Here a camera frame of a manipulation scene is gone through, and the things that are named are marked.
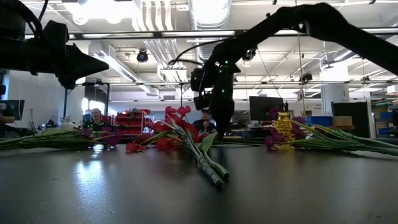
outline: computer monitor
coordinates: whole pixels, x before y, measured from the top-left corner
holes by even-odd
[[[22,114],[24,113],[25,100],[0,100],[0,103],[5,103],[11,107],[12,112],[16,121],[22,119]]]
[[[250,96],[250,120],[268,121],[271,120],[269,110],[277,108],[278,111],[284,110],[284,99],[265,96]]]

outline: red shelving unit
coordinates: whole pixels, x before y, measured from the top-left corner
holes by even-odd
[[[130,114],[118,114],[116,116],[116,125],[124,125],[126,129],[121,129],[124,139],[131,139],[137,135],[142,134],[145,125],[145,117],[143,111],[132,112]]]

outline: blue bin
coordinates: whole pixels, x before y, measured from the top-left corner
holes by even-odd
[[[390,134],[391,128],[379,128],[379,134]]]
[[[381,121],[390,121],[393,119],[393,113],[392,112],[382,112],[380,113],[380,120]]]
[[[307,117],[307,123],[330,127],[333,125],[333,119],[331,116],[309,116]]]

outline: security camera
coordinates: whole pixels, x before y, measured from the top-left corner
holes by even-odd
[[[137,61],[140,63],[148,61],[148,54],[146,49],[139,49],[139,53],[137,55]]]

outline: woman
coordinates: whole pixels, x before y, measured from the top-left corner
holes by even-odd
[[[103,127],[110,127],[111,125],[108,122],[104,122],[101,120],[102,113],[98,108],[91,110],[91,121],[87,121],[84,125],[85,129],[92,129],[93,131],[101,131]]]

